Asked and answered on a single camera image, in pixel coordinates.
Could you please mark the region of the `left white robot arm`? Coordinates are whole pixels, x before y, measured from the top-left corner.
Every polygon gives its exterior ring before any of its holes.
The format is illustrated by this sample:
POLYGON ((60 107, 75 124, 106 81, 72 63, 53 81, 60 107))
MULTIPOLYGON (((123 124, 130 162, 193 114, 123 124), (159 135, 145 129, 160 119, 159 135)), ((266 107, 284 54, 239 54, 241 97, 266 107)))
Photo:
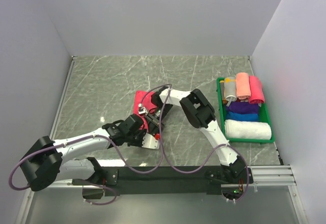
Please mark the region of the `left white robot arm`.
POLYGON ((79 157, 93 151, 121 146, 140 146, 146 130, 143 120, 132 114, 125 120, 107 123, 84 135, 52 141, 39 138, 23 156, 20 168, 32 191, 40 191, 55 181, 82 179, 91 184, 104 182, 105 173, 94 157, 79 157))

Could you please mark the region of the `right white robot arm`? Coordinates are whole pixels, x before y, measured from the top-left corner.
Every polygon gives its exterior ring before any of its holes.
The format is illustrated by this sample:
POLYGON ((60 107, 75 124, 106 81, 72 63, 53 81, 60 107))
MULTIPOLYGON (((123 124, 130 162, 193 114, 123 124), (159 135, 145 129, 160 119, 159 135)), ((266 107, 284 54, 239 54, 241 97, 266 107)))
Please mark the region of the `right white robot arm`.
POLYGON ((203 93, 193 91, 179 91, 172 88, 171 84, 165 84, 155 88, 156 92, 151 95, 151 103, 156 106, 153 112, 147 112, 142 99, 139 103, 139 113, 145 116, 148 132, 157 129, 162 131, 162 118, 169 112, 173 105, 183 109, 189 123, 199 129, 208 139, 213 149, 205 161, 197 169, 190 171, 195 173, 204 167, 213 152, 216 152, 222 167, 225 179, 230 183, 237 183, 246 179, 250 182, 250 171, 244 158, 223 135, 215 116, 215 110, 203 93))

